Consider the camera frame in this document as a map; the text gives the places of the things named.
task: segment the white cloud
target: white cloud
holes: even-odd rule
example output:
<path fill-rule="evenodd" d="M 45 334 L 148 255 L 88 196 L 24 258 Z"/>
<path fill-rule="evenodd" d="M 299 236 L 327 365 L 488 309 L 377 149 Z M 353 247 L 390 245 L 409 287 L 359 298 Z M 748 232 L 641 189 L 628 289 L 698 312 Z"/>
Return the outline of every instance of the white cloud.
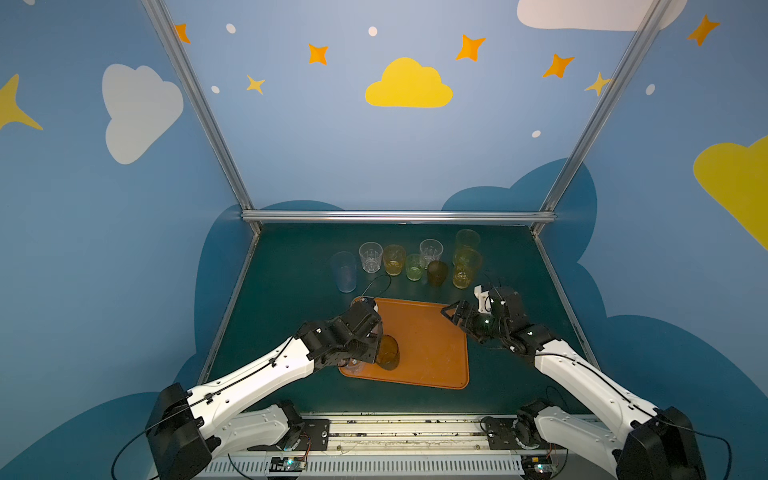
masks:
<path fill-rule="evenodd" d="M 661 27 L 674 22 L 687 0 L 672 0 Z M 653 0 L 520 0 L 518 18 L 533 28 L 635 31 Z"/>
<path fill-rule="evenodd" d="M 120 164 L 132 164 L 181 116 L 184 97 L 174 83 L 154 70 L 125 65 L 107 67 L 101 93 L 112 121 L 107 149 Z"/>

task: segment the drinking glass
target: drinking glass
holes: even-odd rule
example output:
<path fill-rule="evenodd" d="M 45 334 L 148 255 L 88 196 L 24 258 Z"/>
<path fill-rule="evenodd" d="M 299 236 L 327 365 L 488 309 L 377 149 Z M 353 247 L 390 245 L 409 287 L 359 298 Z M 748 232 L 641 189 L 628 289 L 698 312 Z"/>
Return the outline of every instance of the drinking glass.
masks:
<path fill-rule="evenodd" d="M 459 230 L 456 234 L 456 246 L 453 250 L 453 264 L 456 265 L 456 255 L 461 249 L 469 247 L 473 250 L 477 250 L 479 245 L 480 235 L 478 235 L 477 232 L 470 230 L 469 228 Z"/>
<path fill-rule="evenodd" d="M 384 249 L 376 242 L 366 242 L 360 246 L 360 262 L 362 269 L 368 273 L 376 273 L 382 267 Z"/>
<path fill-rule="evenodd" d="M 432 286 L 441 286 L 448 278 L 448 265 L 440 260 L 434 260 L 427 265 L 427 281 Z"/>
<path fill-rule="evenodd" d="M 331 257 L 331 271 L 340 292 L 349 293 L 357 287 L 357 259 L 350 252 L 338 252 Z"/>
<path fill-rule="evenodd" d="M 453 270 L 453 285 L 456 288 L 467 288 L 472 284 L 475 275 L 482 266 L 482 255 L 471 248 L 465 247 L 456 253 L 456 266 Z"/>
<path fill-rule="evenodd" d="M 398 276 L 406 264 L 406 249 L 401 245 L 388 245 L 384 248 L 383 259 L 386 272 Z"/>
<path fill-rule="evenodd" d="M 406 276 L 408 280 L 421 280 L 424 275 L 424 267 L 422 266 L 422 256 L 418 253 L 411 253 L 406 257 Z"/>
<path fill-rule="evenodd" d="M 430 262 L 440 260 L 442 243 L 433 238 L 428 238 L 419 245 L 419 253 L 422 256 L 422 266 L 426 268 Z"/>

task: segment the green table surface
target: green table surface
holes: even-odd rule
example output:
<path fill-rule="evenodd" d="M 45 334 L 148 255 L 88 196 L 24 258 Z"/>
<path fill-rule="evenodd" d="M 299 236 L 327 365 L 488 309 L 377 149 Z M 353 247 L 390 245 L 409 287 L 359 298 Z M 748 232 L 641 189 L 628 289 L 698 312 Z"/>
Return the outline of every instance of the green table surface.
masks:
<path fill-rule="evenodd" d="M 408 253 L 418 253 L 422 240 L 434 238 L 443 244 L 442 259 L 450 265 L 455 235 L 462 228 L 444 224 L 267 224 L 208 379 L 226 375 L 261 357 L 306 321 L 339 315 L 373 278 L 385 273 L 384 268 L 366 273 L 358 263 L 357 288 L 341 293 L 328 263 L 334 253 L 346 250 L 357 256 L 359 246 L 368 241 L 383 247 L 397 243 Z M 530 230 L 497 226 L 472 229 L 482 239 L 478 250 L 484 257 L 483 271 L 495 283 L 501 281 L 522 295 L 533 323 L 545 324 L 584 355 Z M 487 282 L 482 273 L 475 279 L 475 284 Z M 386 284 L 386 279 L 377 280 L 368 294 L 381 291 Z M 392 285 L 382 296 L 441 304 L 461 299 L 476 301 L 472 287 L 459 290 L 450 277 L 442 286 L 433 287 L 426 282 L 426 275 L 412 282 L 404 273 L 392 278 Z M 468 339 L 468 356 L 469 384 L 461 390 L 353 379 L 327 367 L 277 390 L 250 410 L 289 399 L 302 412 L 512 414 L 525 403 L 547 398 L 547 386 L 556 386 L 571 413 L 588 412 L 556 382 L 510 352 Z M 556 393 L 551 389 L 548 392 L 554 403 L 563 406 Z"/>

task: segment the yellow cloud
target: yellow cloud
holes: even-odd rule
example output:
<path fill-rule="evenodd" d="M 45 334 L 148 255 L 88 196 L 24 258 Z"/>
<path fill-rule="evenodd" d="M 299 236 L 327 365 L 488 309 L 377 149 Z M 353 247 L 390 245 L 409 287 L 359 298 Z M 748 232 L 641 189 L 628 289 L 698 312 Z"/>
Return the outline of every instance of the yellow cloud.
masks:
<path fill-rule="evenodd" d="M 432 67 L 422 67 L 412 58 L 398 58 L 384 70 L 382 80 L 366 90 L 366 101 L 376 107 L 444 107 L 453 90 L 444 85 Z"/>
<path fill-rule="evenodd" d="M 768 137 L 751 147 L 717 144 L 701 152 L 694 175 L 768 249 Z"/>

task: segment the orange tray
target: orange tray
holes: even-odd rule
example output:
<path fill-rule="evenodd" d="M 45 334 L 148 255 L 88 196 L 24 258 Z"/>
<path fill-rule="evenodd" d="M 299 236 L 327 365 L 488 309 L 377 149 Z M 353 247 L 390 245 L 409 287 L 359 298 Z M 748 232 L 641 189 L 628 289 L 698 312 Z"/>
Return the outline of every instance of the orange tray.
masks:
<path fill-rule="evenodd" d="M 339 369 L 343 375 L 440 389 L 469 384 L 467 336 L 440 313 L 445 305 L 388 298 L 377 298 L 376 305 L 384 333 L 397 340 L 400 364 L 384 370 L 366 363 L 356 374 Z"/>

